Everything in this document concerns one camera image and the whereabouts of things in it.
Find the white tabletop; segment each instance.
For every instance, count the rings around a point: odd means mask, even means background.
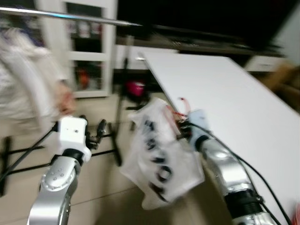
[[[143,53],[177,111],[180,97],[204,109],[210,130],[269,182],[291,218],[300,202],[300,117],[226,57]],[[286,224],[271,194],[250,172],[266,205]]]

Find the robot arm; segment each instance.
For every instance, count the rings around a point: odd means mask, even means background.
[[[208,130],[201,110],[191,112],[188,120]],[[261,197],[257,196],[251,179],[239,160],[217,140],[210,139],[204,131],[196,127],[190,129],[190,144],[202,153],[213,171],[233,224],[275,225],[270,214],[263,211]]]
[[[52,159],[49,170],[42,176],[40,192],[30,210],[27,225],[66,225],[70,201],[77,188],[83,162],[88,162],[91,151],[86,145],[97,148],[104,133],[103,120],[97,136],[90,137],[84,118],[64,117],[59,122],[61,155]]]

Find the metal rod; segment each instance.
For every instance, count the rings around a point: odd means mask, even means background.
[[[108,153],[113,153],[113,152],[115,152],[115,150],[102,151],[102,152],[92,154],[92,157],[93,156],[100,156],[100,155],[104,155],[104,154],[108,154]]]
[[[108,130],[112,134],[111,141],[112,141],[112,146],[113,146],[114,159],[116,160],[117,166],[121,166],[122,165],[122,156],[120,154],[120,150],[119,150],[119,147],[118,147],[118,144],[117,144],[116,132],[113,129],[112,123],[108,123],[107,126],[108,126]]]
[[[43,149],[45,148],[44,146],[37,146],[35,148],[33,148],[33,150],[38,150],[38,149]],[[26,148],[26,149],[18,149],[18,150],[13,150],[13,151],[10,151],[9,154],[16,154],[16,153],[20,153],[20,152],[24,152],[24,151],[27,151],[29,148]]]
[[[20,9],[20,8],[0,7],[0,13],[10,14],[10,15],[47,16],[47,17],[65,19],[65,20],[82,20],[82,21],[95,22],[95,23],[106,23],[106,24],[121,26],[121,27],[141,26],[140,24],[137,23],[121,21],[121,20],[112,20],[112,19],[105,19],[105,18],[99,18],[93,16],[73,15],[73,14],[37,11],[37,10]]]
[[[112,134],[103,135],[102,137],[111,137]]]
[[[115,135],[118,135],[119,128],[120,128],[120,118],[121,118],[121,111],[122,111],[122,101],[125,94],[125,82],[128,75],[128,63],[129,63],[129,55],[130,55],[130,47],[133,46],[135,41],[135,37],[132,35],[127,35],[126,37],[126,47],[124,52],[124,61],[123,61],[123,69],[122,69],[122,75],[121,75],[121,86],[119,90],[119,101],[118,101],[118,107],[117,107],[117,113],[116,113],[116,120],[115,120],[115,126],[114,131]]]
[[[28,170],[35,170],[35,169],[43,168],[43,167],[47,167],[47,166],[50,166],[50,163],[35,165],[35,166],[26,167],[26,168],[22,168],[22,169],[18,169],[18,170],[13,170],[13,171],[9,172],[8,175],[11,175],[11,174],[14,174],[14,173],[25,172],[25,171],[28,171]]]
[[[4,152],[2,155],[2,168],[1,168],[1,174],[3,174],[7,168],[8,168],[8,160],[9,160],[9,151],[11,149],[12,145],[12,138],[6,137],[4,138]],[[6,181],[7,179],[4,179],[0,182],[0,197],[2,197],[5,194],[5,188],[6,188]]]
[[[8,176],[33,150],[35,147],[39,146],[40,143],[42,143],[50,134],[57,128],[57,122],[55,125],[44,135],[42,136],[37,142],[33,144],[32,147],[28,148],[28,150],[21,155],[7,170],[1,174],[0,176],[0,182],[5,179],[6,176]]]
[[[126,107],[126,110],[139,110],[143,107],[143,105],[138,105],[138,106],[130,106]]]

